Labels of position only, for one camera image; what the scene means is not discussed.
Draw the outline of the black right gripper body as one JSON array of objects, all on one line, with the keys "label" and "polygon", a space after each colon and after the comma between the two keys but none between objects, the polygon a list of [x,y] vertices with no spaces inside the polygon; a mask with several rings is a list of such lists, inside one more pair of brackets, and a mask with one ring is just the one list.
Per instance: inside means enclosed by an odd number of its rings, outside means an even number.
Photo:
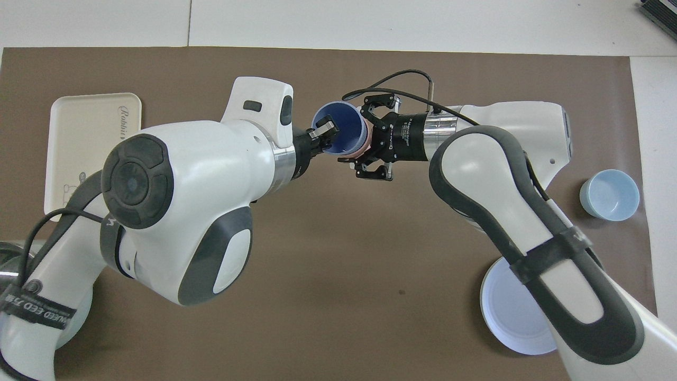
[{"label": "black right gripper body", "polygon": [[428,161],[424,135],[426,116],[426,113],[390,112],[376,119],[370,156],[384,162]]}]

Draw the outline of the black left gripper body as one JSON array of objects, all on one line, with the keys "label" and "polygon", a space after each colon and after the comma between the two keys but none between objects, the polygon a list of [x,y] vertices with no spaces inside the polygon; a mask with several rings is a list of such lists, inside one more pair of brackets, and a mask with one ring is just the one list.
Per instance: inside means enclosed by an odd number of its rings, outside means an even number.
[{"label": "black left gripper body", "polygon": [[314,129],[307,129],[293,139],[295,149],[295,170],[292,179],[300,178],[308,169],[311,159],[323,152],[324,142],[320,137],[313,137]]}]

